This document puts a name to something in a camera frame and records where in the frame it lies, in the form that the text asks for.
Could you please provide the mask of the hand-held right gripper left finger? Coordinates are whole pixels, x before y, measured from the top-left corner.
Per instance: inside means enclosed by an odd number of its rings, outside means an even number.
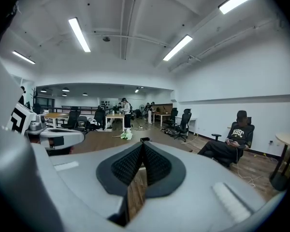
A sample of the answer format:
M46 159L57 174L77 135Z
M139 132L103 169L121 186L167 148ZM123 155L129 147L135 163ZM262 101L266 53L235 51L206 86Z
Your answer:
M130 221L128 187L143 162L143 144L52 156L50 161L67 187L89 208L116 224Z

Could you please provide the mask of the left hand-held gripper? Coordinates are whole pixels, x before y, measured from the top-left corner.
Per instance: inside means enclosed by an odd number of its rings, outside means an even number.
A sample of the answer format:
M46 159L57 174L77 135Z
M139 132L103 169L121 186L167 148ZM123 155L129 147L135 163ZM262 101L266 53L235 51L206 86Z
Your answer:
M38 115L20 103L16 104L7 128L26 137L36 136L46 150L70 150L85 139L85 135L77 130L47 127L44 115Z

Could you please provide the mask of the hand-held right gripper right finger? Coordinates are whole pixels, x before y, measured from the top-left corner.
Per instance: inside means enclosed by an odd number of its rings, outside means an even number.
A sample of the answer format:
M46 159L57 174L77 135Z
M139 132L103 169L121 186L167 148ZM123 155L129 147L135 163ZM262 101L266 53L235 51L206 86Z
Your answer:
M134 232L221 232L235 225L233 218L213 192L216 183L225 183L255 213L265 205L264 198L238 175L216 161L150 142L180 159L186 176L181 186L162 198L146 199L129 223Z

